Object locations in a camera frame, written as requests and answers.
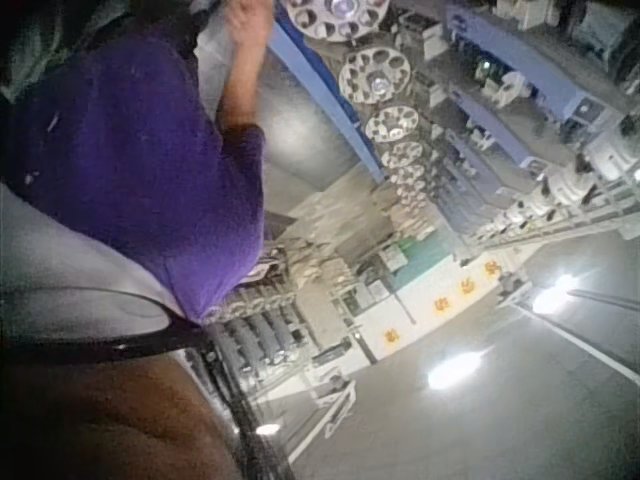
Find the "man's arm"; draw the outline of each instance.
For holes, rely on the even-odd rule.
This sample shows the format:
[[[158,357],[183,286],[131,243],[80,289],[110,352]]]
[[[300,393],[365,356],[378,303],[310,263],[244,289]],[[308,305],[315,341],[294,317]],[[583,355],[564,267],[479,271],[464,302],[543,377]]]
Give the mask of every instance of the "man's arm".
[[[236,50],[222,97],[223,130],[255,123],[258,77],[273,28],[273,0],[231,0],[227,24]]]

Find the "sign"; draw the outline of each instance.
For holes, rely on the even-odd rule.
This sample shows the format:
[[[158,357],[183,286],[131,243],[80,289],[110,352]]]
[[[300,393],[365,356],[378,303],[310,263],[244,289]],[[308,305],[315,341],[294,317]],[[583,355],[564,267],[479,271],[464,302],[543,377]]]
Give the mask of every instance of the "sign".
[[[469,295],[473,293],[476,289],[476,284],[471,280],[471,278],[467,277],[462,282],[460,282],[460,291],[463,295]]]
[[[391,273],[409,264],[409,260],[395,243],[379,252],[378,255]]]
[[[498,265],[498,262],[496,262],[495,260],[491,260],[490,262],[484,264],[484,271],[488,276],[495,277],[502,273],[502,267],[500,267],[500,265]]]
[[[451,308],[451,304],[449,303],[449,299],[447,297],[440,297],[435,302],[433,302],[433,304],[436,307],[436,313],[444,313]]]
[[[387,330],[386,332],[384,332],[384,339],[387,341],[387,343],[395,343],[400,340],[400,335],[395,328],[392,328],[391,330]]]

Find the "wall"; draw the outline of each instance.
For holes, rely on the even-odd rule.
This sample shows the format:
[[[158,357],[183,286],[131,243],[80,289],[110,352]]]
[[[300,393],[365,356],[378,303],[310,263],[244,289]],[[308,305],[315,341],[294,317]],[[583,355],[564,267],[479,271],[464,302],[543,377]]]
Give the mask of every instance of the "wall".
[[[360,332],[376,357],[385,358],[460,315],[496,289],[499,270],[495,266],[515,270],[536,249],[483,254],[465,269],[448,256],[400,289],[397,296],[388,297],[358,316],[356,324],[361,326]]]

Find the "ceiling light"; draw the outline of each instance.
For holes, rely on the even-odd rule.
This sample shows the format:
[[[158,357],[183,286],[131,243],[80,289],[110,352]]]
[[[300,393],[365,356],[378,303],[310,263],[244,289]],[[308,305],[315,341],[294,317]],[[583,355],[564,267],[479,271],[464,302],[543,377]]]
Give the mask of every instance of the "ceiling light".
[[[429,373],[429,387],[444,390],[471,375],[480,366],[479,353],[459,355],[437,366]]]
[[[553,287],[543,290],[533,301],[533,311],[540,314],[558,312],[569,301],[567,291]]]
[[[562,275],[558,280],[556,280],[556,288],[559,288],[563,292],[568,292],[569,290],[575,290],[578,286],[578,279],[573,275],[565,274]]]
[[[279,430],[280,430],[280,425],[278,425],[277,423],[266,423],[256,428],[256,433],[258,435],[271,436],[278,433]]]

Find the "person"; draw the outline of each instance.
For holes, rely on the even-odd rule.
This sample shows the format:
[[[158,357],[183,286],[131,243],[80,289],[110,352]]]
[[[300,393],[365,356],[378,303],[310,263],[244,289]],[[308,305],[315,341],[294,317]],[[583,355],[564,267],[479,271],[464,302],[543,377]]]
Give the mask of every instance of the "person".
[[[257,86],[273,3],[230,0],[226,12],[235,48],[217,126],[192,68],[197,29],[175,28],[183,13],[97,35],[10,99],[6,351],[129,338],[172,317],[203,324],[254,266],[265,148]],[[35,363],[3,369],[9,478],[247,476],[175,356]]]

